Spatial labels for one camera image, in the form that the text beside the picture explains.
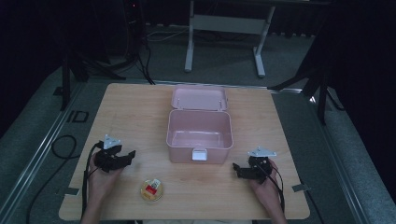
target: box latch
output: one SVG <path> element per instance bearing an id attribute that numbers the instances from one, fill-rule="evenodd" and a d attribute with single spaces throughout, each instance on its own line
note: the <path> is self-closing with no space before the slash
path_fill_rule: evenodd
<path id="1" fill-rule="evenodd" d="M 207 150 L 204 147 L 195 147 L 192 150 L 193 161 L 207 161 Z"/>

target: forearm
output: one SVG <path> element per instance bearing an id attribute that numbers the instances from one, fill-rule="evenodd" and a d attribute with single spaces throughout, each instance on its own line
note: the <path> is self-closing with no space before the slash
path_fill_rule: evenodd
<path id="1" fill-rule="evenodd" d="M 85 209 L 84 215 L 81 219 L 81 224 L 99 223 L 101 212 L 102 201 L 89 200 L 87 208 Z"/>
<path id="2" fill-rule="evenodd" d="M 271 218 L 273 224 L 285 224 L 288 221 L 285 218 L 285 214 L 282 212 L 282 208 L 280 205 L 275 204 L 269 207 L 266 207 L 265 210 L 267 211 L 268 215 Z"/>

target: wooden table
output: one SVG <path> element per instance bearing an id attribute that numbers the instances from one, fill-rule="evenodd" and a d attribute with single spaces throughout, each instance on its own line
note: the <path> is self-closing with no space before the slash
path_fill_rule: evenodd
<path id="1" fill-rule="evenodd" d="M 102 219 L 267 219 L 250 190 L 236 177 L 233 162 L 248 167 L 248 151 L 257 146 L 277 153 L 273 158 L 284 181 L 286 217 L 309 216 L 300 184 L 271 93 L 265 89 L 226 88 L 233 147 L 224 164 L 169 161 L 166 133 L 174 86 L 110 84 L 99 107 L 70 188 L 80 189 L 88 152 L 105 134 L 119 138 L 121 155 L 136 150 L 133 164 L 124 169 L 106 202 Z M 140 196 L 147 179 L 162 181 L 164 194 L 154 203 Z M 80 218 L 81 196 L 65 195 L 59 216 Z"/>

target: metal rail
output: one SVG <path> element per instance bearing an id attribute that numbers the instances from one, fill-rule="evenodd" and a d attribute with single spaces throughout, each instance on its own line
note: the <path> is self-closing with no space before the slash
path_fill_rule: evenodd
<path id="1" fill-rule="evenodd" d="M 309 110 L 312 113 L 312 116 L 316 117 L 317 111 L 315 107 L 312 103 L 307 103 L 308 107 L 310 108 Z M 325 143 L 327 145 L 327 148 L 329 149 L 329 156 L 332 163 L 332 168 L 334 169 L 335 175 L 340 182 L 341 189 L 346 196 L 346 202 L 349 205 L 352 216 L 355 218 L 356 223 L 370 223 L 369 218 L 367 217 L 364 209 L 361 206 L 361 201 L 356 191 L 354 190 L 352 183 L 350 182 L 349 175 L 347 174 L 346 168 L 340 158 L 338 148 L 335 146 L 329 131 L 325 126 L 320 123 L 319 120 L 317 120 L 315 124 L 317 125 L 318 129 L 321 130 L 322 135 L 325 139 Z"/>
<path id="2" fill-rule="evenodd" d="M 71 97 L 71 101 L 69 102 L 67 108 L 64 111 L 61 111 L 50 127 L 47 135 L 44 137 L 40 146 L 33 158 L 29 161 L 26 167 L 21 172 L 20 177 L 16 181 L 16 184 L 13 190 L 8 195 L 6 202 L 2 205 L 0 210 L 0 223 L 8 223 L 15 209 L 19 205 L 22 197 L 25 195 L 28 190 L 30 184 L 32 183 L 37 171 L 41 167 L 44 159 L 48 152 L 50 151 L 50 145 L 52 141 L 58 136 L 58 133 L 61 131 L 64 123 L 66 121 L 67 115 L 70 112 L 71 106 L 76 101 L 78 94 L 81 92 L 84 84 L 77 83 L 77 86 L 74 89 L 73 95 Z"/>

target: white metal frame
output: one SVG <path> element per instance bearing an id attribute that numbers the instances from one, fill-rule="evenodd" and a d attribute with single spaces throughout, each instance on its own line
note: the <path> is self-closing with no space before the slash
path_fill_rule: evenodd
<path id="1" fill-rule="evenodd" d="M 192 70 L 192 56 L 194 53 L 193 35 L 194 30 L 208 30 L 233 32 L 240 34 L 260 35 L 260 43 L 253 48 L 254 59 L 256 61 L 257 74 L 259 77 L 265 76 L 264 65 L 262 63 L 262 46 L 271 25 L 275 7 L 270 7 L 266 20 L 231 18 L 219 16 L 207 16 L 194 14 L 194 1 L 190 1 L 190 25 L 189 25 L 189 45 L 187 46 L 185 72 Z"/>

